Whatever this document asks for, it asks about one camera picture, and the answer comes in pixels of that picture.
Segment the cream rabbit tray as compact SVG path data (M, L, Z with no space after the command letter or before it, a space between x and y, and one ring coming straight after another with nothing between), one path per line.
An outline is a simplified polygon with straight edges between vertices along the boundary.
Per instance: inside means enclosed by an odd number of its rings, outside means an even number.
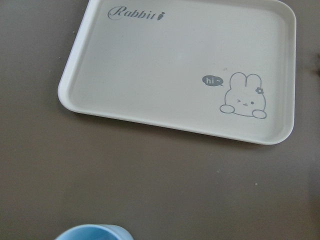
M274 145L295 123L279 0L91 0L58 85L70 111Z

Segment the light blue plastic cup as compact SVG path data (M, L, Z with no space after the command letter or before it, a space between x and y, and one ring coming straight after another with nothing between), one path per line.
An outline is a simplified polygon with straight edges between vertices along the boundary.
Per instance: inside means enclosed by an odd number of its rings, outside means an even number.
M56 240L134 240L134 238L118 225L83 224L66 230Z

